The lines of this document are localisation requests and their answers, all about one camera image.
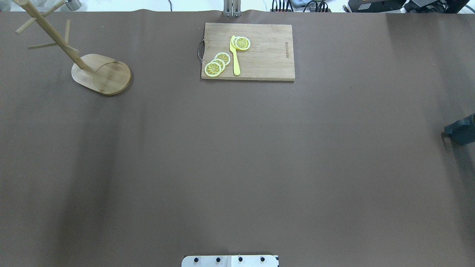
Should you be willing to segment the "middle overlapping lemon slice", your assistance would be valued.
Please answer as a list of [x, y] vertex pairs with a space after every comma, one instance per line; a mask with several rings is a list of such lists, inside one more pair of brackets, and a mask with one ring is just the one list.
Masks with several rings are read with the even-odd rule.
[[213, 59], [212, 62], [219, 64], [221, 71], [223, 71], [226, 67], [226, 62], [222, 59]]

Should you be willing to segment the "aluminium frame post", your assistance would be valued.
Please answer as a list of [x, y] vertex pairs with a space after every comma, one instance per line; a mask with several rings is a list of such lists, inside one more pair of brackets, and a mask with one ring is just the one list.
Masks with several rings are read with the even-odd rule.
[[241, 17], [241, 0], [224, 0], [223, 16], [224, 17]]

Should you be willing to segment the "overlapping lemon slice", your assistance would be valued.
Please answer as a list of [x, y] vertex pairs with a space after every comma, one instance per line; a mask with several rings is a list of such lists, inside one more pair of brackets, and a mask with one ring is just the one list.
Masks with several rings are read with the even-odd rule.
[[214, 59], [220, 59], [224, 61], [225, 65], [227, 66], [231, 61], [231, 56], [226, 52], [220, 52], [215, 55]]
[[226, 62], [222, 59], [213, 59], [212, 62], [219, 64], [221, 71], [223, 71], [226, 67]]

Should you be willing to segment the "lemon slice under knife blade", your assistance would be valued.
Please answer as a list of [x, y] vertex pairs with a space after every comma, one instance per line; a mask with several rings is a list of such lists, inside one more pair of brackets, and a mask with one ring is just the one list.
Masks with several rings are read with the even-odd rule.
[[230, 45], [234, 50], [239, 50], [240, 48], [236, 45], [236, 36], [232, 36], [230, 40]]

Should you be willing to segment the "upper overlapping lemon slice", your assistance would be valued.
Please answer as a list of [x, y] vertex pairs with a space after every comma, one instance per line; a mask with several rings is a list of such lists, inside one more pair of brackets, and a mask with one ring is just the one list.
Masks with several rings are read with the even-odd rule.
[[227, 66], [231, 61], [231, 56], [226, 52], [220, 52], [215, 55], [214, 59], [220, 59], [224, 61], [225, 65]]

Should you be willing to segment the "bamboo cutting board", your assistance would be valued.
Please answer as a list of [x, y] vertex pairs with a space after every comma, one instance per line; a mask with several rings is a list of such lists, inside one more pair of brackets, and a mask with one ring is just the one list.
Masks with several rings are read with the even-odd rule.
[[[247, 37], [251, 42], [248, 50], [236, 51], [241, 71], [239, 76], [233, 74], [233, 58], [229, 50], [232, 35]], [[295, 81], [291, 25], [206, 23], [203, 41], [201, 76], [204, 79]], [[231, 56], [229, 65], [219, 76], [206, 76], [204, 66], [220, 52]]]

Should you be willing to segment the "dark teal cup yellow inside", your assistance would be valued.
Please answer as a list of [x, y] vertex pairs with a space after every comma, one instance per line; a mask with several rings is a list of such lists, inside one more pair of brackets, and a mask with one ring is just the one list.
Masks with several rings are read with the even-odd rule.
[[470, 144], [475, 141], [475, 114], [457, 120], [451, 125], [444, 127], [444, 133], [457, 144]]

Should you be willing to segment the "lemon slice beside knife blade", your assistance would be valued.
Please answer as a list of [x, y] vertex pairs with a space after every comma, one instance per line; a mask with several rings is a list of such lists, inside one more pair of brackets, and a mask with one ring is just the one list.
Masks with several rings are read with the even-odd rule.
[[233, 45], [235, 49], [245, 51], [248, 50], [251, 46], [251, 42], [247, 37], [236, 36], [233, 40]]

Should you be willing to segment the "wooden cup storage rack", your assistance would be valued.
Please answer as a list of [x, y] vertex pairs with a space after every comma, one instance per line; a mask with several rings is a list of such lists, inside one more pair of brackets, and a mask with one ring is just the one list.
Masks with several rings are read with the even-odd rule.
[[74, 62], [71, 69], [73, 80], [102, 95], [113, 96], [129, 86], [132, 72], [127, 64], [99, 54], [79, 56], [78, 49], [69, 44], [70, 19], [66, 21], [64, 36], [46, 20], [49, 14], [65, 5], [64, 0], [60, 0], [44, 13], [39, 12], [29, 0], [15, 0], [14, 2], [31, 16], [15, 31], [17, 35], [36, 22], [53, 39], [52, 43], [29, 46], [28, 50], [60, 47]]

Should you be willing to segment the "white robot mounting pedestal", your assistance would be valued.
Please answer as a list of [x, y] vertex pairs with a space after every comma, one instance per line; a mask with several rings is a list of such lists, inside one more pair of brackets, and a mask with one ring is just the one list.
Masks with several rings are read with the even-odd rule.
[[275, 255], [206, 255], [185, 256], [182, 267], [278, 267]]

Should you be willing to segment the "yellow plastic knife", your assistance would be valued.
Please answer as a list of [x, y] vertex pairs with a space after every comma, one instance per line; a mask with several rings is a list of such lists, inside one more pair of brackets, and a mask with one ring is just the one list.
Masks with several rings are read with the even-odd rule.
[[229, 43], [229, 50], [232, 53], [232, 58], [233, 58], [233, 74], [236, 75], [236, 76], [239, 76], [241, 71], [240, 71], [240, 66], [239, 66], [238, 55], [237, 55], [236, 50], [234, 50], [233, 47], [231, 47], [230, 43]]

